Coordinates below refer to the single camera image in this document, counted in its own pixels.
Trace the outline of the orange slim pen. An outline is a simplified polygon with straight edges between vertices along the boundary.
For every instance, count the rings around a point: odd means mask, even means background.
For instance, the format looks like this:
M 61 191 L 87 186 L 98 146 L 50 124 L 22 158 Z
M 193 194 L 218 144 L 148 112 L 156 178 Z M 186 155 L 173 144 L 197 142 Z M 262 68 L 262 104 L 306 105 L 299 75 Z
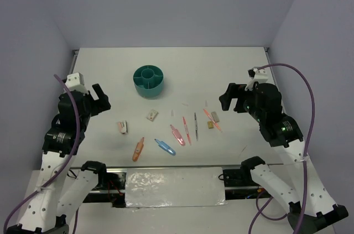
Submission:
M 205 115 L 210 119 L 210 121 L 213 123 L 213 125 L 220 131 L 222 132 L 221 127 L 216 123 L 216 121 L 213 119 L 213 117 L 208 113 L 208 111 L 204 108 L 203 109 Z

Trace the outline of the red slim pen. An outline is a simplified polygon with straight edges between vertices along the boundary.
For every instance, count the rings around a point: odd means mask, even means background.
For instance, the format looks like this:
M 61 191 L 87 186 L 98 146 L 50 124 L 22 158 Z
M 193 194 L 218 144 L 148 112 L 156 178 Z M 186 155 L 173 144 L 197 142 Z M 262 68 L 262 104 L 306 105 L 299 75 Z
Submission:
M 184 128 L 185 128 L 186 136 L 187 136 L 187 139 L 188 139 L 188 143 L 189 143 L 189 145 L 191 145 L 191 137 L 190 137 L 187 121 L 186 121 L 184 116 L 183 116 L 183 124 L 184 124 Z

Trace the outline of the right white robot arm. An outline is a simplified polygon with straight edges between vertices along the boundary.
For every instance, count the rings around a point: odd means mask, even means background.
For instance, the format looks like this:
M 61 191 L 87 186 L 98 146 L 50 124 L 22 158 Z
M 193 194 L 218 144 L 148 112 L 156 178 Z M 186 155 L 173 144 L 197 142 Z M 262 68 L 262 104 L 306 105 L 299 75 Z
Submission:
M 248 113 L 257 121 L 261 135 L 281 158 L 292 184 L 272 173 L 260 157 L 241 163 L 241 180 L 247 185 L 258 184 L 276 199 L 295 233 L 316 233 L 348 217 L 347 208 L 330 196 L 310 157 L 304 155 L 303 134 L 295 119 L 283 112 L 277 87 L 255 83 L 248 90 L 246 85 L 230 83 L 219 98 L 224 111 L 234 98 L 234 111 Z

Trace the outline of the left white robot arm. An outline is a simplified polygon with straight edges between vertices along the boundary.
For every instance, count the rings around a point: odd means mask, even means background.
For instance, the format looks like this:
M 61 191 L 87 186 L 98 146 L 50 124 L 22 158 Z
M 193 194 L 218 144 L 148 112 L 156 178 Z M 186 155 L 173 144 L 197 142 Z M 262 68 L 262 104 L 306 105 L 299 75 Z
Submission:
M 4 233 L 68 233 L 70 221 L 93 189 L 108 184 L 106 165 L 85 162 L 71 186 L 63 191 L 67 173 L 85 137 L 89 120 L 108 111 L 108 96 L 99 84 L 92 86 L 97 95 L 65 87 L 58 103 L 58 114 L 44 137 L 42 164 L 37 186 L 22 202 L 27 206 L 16 225 L 4 223 Z

